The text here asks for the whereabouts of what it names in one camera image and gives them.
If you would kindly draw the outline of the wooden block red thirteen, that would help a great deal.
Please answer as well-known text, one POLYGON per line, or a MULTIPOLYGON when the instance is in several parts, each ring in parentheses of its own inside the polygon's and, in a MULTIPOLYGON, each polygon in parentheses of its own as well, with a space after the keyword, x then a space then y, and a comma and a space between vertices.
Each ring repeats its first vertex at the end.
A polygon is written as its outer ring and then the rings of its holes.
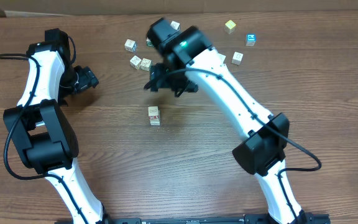
POLYGON ((149 106, 148 107, 148 116, 150 119, 158 117, 160 114, 158 106, 149 106))

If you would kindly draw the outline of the wooden block red three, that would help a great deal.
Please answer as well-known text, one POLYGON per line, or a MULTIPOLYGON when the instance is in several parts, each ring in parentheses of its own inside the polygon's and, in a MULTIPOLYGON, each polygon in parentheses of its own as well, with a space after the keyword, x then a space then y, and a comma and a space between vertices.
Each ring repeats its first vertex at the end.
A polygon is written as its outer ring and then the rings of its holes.
POLYGON ((160 116, 159 115, 149 116, 149 120, 150 122, 160 122, 160 116))

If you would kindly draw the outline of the wooden block number two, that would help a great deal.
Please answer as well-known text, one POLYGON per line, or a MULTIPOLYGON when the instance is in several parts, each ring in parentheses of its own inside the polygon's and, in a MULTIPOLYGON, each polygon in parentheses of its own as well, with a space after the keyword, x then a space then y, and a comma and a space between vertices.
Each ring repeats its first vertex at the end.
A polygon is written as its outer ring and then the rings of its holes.
POLYGON ((159 121, 150 121, 150 125, 152 125, 152 126, 160 126, 160 122, 159 121))

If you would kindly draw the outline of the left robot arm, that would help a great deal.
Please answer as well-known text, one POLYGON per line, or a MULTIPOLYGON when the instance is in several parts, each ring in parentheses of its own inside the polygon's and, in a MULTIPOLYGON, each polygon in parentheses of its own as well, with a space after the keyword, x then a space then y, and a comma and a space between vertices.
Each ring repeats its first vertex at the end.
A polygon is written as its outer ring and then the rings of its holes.
POLYGON ((19 180, 29 179, 16 174, 9 165, 12 142, 23 165, 36 171, 31 178, 46 179, 55 187, 71 213, 72 223, 110 223, 110 216, 80 170, 78 140, 60 108, 66 96, 99 83, 89 67, 73 66, 73 39, 60 29, 46 30, 45 40, 29 45, 25 54, 0 54, 0 59, 29 63, 21 99, 3 114, 8 130, 3 160, 8 173, 19 180))

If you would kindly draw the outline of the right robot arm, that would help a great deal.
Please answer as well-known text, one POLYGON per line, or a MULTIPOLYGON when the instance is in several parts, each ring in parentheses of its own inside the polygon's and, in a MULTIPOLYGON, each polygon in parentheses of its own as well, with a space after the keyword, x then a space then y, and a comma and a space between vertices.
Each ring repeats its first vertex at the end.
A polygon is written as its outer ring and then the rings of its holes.
POLYGON ((242 142, 232 154, 259 181, 268 204, 269 222, 306 223, 305 212, 285 173, 287 117, 282 113, 274 116, 253 99, 197 27, 181 32, 161 18, 150 26, 147 37, 163 57, 163 63, 152 67, 144 88, 169 88, 176 97, 185 91, 204 90, 240 136, 242 142))

